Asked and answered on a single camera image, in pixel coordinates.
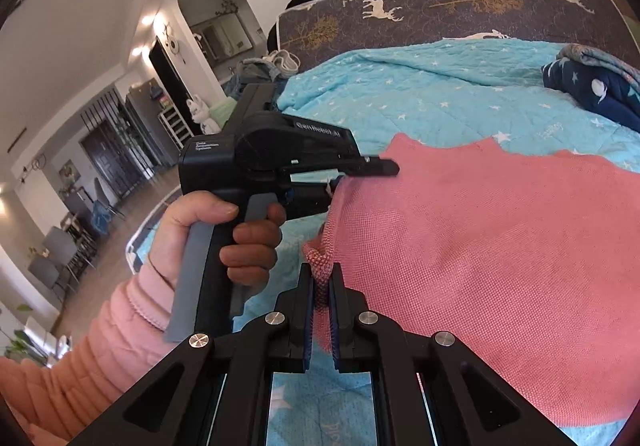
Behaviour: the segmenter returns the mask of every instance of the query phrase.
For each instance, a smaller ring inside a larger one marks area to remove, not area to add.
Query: dark front door
[[[101,122],[80,144],[119,198],[125,197],[144,179],[107,121]]]
[[[156,43],[149,53],[149,59],[151,60],[160,81],[164,85],[164,90],[169,94],[172,102],[174,102],[175,108],[178,109],[180,114],[183,116],[184,121],[189,125],[193,135],[201,136],[202,129],[197,122],[193,122],[191,112],[187,106],[187,99],[190,98],[190,95],[187,92],[184,83],[180,79],[180,76],[178,76],[178,73],[175,71],[174,65],[171,63],[171,60],[169,60],[169,57],[158,38],[156,38]]]

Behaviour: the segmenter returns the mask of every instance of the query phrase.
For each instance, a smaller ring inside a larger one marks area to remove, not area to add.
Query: pink cloth
[[[51,369],[0,358],[0,394],[34,446],[65,445],[171,351],[162,333],[176,279],[143,266]]]
[[[398,177],[343,179],[305,245],[321,293],[340,262],[373,310],[414,333],[452,331],[557,425],[628,417],[640,396],[640,176],[493,139],[443,150],[399,134],[384,155]]]

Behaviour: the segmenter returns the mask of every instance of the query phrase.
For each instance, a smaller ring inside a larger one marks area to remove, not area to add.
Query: gray chair
[[[107,208],[111,213],[119,217],[122,217],[122,220],[124,220],[126,218],[124,214],[121,211],[114,208],[113,206],[111,206],[109,199],[107,198],[107,195],[104,193],[104,190],[102,189],[102,184],[100,184],[100,179],[98,179],[97,177],[94,177],[94,188],[95,188],[96,200],[100,204],[102,204],[105,208]]]
[[[83,260],[95,269],[94,264],[92,264],[91,261],[89,261],[78,249],[78,245],[74,238],[60,228],[51,228],[49,233],[47,233],[47,236],[44,237],[42,245],[49,249],[49,258],[52,262],[60,264],[62,267],[66,267],[76,281],[78,278],[72,268],[73,261]]]
[[[56,264],[40,254],[37,254],[31,259],[31,262],[27,269],[33,276],[40,280],[45,285],[45,287],[51,289],[55,293],[55,295],[58,296],[58,299],[60,301],[64,301],[64,295],[66,295],[66,290],[68,288],[73,292],[76,292],[76,290],[71,287],[69,283],[69,277],[67,277],[66,279],[62,278],[62,275],[60,275],[60,271],[56,267]],[[63,296],[60,296],[56,293],[56,291],[54,290],[55,286],[58,286],[62,289]]]

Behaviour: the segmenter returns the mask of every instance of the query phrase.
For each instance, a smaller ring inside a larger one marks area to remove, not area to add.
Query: metal bolt
[[[284,321],[284,314],[282,312],[270,312],[264,317],[264,320],[269,325],[280,325]]]
[[[201,349],[202,347],[206,347],[209,343],[209,336],[206,334],[194,334],[189,338],[189,344],[194,349]]]
[[[456,337],[447,331],[440,331],[436,334],[436,343],[443,347],[450,347],[456,342]]]
[[[373,325],[378,321],[378,315],[372,311],[364,311],[358,315],[358,320],[365,325]]]

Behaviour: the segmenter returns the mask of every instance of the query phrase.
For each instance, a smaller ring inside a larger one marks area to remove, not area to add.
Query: quilted pink jacket
[[[162,332],[176,279],[144,265],[51,369],[0,358],[0,394],[35,446],[66,444],[171,351]]]

